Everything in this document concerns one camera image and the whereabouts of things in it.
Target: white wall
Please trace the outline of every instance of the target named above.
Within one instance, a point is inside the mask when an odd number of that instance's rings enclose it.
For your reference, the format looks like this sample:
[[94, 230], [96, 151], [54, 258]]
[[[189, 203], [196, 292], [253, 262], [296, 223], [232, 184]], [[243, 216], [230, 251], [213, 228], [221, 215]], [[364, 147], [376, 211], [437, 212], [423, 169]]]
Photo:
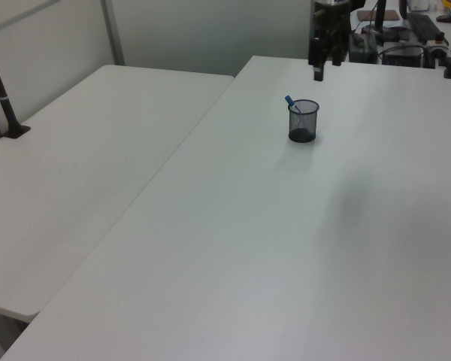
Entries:
[[0, 75], [20, 122], [113, 62], [100, 0], [61, 0], [0, 30]]
[[307, 58], [310, 0], [112, 0], [125, 63], [237, 75], [252, 55]]

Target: white tabletop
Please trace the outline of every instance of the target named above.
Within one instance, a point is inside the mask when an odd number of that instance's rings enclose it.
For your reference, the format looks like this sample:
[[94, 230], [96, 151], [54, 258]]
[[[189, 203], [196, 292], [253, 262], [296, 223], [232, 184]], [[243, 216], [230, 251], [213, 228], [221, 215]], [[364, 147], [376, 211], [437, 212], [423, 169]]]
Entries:
[[0, 313], [30, 321], [231, 77], [105, 66], [0, 140]]
[[253, 57], [3, 361], [451, 361], [451, 80], [326, 67]]

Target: mesh pencil cup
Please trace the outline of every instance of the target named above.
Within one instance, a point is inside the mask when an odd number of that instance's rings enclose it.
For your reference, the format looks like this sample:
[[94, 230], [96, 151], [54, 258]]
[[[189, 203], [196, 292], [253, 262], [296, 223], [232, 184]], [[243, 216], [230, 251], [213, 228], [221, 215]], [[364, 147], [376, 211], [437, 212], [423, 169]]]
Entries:
[[319, 104], [312, 100], [299, 99], [289, 109], [289, 139], [307, 143], [316, 139], [316, 121]]

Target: electronic equipment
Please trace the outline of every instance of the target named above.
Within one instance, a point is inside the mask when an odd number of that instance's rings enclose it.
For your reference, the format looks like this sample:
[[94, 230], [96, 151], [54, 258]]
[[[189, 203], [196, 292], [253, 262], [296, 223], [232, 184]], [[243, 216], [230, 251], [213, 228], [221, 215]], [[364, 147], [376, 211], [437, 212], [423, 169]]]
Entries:
[[383, 65], [408, 66], [421, 68], [423, 50], [405, 43], [384, 43]]
[[436, 39], [436, 34], [441, 32], [428, 15], [408, 13], [407, 19], [418, 41], [423, 44]]
[[376, 64], [377, 45], [374, 36], [368, 34], [351, 34], [349, 61]]
[[374, 34], [378, 43], [385, 43], [387, 41], [399, 41], [399, 32], [383, 26], [384, 13], [386, 12], [386, 0], [377, 1], [376, 19], [374, 25], [367, 25], [361, 29], [362, 34]]

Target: computer mouse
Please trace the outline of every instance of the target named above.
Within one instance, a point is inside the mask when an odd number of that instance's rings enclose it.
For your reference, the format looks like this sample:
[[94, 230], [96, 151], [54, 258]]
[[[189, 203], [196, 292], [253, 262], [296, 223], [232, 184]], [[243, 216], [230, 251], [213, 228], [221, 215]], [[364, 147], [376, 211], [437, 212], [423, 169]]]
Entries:
[[451, 14], [440, 15], [436, 18], [439, 23], [451, 23]]

